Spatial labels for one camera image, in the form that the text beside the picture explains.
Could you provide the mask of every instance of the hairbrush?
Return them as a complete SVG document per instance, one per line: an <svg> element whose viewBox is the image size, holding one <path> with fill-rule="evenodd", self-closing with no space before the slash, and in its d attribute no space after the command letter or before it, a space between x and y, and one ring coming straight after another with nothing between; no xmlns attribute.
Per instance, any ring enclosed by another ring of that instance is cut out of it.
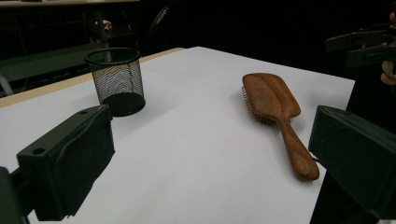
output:
<svg viewBox="0 0 396 224"><path fill-rule="evenodd" d="M242 82L248 112L261 123L277 124L297 177L304 181L318 179L318 165L290 125L301 109L285 81L277 75L254 73L244 75Z"/></svg>

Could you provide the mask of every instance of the pencil cup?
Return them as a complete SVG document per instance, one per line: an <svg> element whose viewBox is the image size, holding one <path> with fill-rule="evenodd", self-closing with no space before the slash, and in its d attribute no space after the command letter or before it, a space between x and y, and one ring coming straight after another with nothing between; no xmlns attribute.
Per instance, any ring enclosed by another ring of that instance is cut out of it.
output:
<svg viewBox="0 0 396 224"><path fill-rule="evenodd" d="M89 53L85 62L92 72L101 105L113 117L132 115L146 104L137 49L110 48Z"/></svg>

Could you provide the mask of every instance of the hairbrush handle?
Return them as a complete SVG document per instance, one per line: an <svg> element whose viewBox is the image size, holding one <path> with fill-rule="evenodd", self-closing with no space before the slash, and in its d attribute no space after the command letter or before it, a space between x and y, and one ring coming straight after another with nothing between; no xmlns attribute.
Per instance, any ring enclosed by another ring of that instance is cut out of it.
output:
<svg viewBox="0 0 396 224"><path fill-rule="evenodd" d="M318 165L291 127L290 120L284 118L278 120L277 124L282 132L290 164L297 177L306 181L318 179Z"/></svg>

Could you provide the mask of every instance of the wooden hairbrush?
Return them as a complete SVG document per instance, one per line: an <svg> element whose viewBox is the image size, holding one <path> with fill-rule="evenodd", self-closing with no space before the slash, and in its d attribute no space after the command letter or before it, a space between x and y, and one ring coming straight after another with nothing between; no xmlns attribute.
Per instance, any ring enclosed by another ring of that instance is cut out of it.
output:
<svg viewBox="0 0 396 224"><path fill-rule="evenodd" d="M300 115L301 109L284 80L273 74L254 73L243 76L242 82L252 117L265 124L276 123L279 127L297 177L304 181L318 179L318 165L290 125L290 120Z"/></svg>

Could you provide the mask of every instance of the hairbrush bristles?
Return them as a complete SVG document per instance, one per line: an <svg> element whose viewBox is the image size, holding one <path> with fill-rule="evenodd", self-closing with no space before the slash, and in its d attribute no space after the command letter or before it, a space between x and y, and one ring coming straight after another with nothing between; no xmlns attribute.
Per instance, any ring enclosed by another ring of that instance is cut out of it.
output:
<svg viewBox="0 0 396 224"><path fill-rule="evenodd" d="M253 119L255 119L255 120L257 120L258 122L263 123L263 124L265 124L265 125L274 125L274 124L275 124L275 122L274 122L272 119L268 119L268 118L259 116L259 115L255 114L255 113L253 112L253 110L251 109L250 101L248 100L248 95L247 95L247 92L246 92L246 90L245 90L245 87L242 87L242 93L244 94L245 104L246 104L246 106L247 106L247 112L249 113L249 115L250 115Z"/></svg>

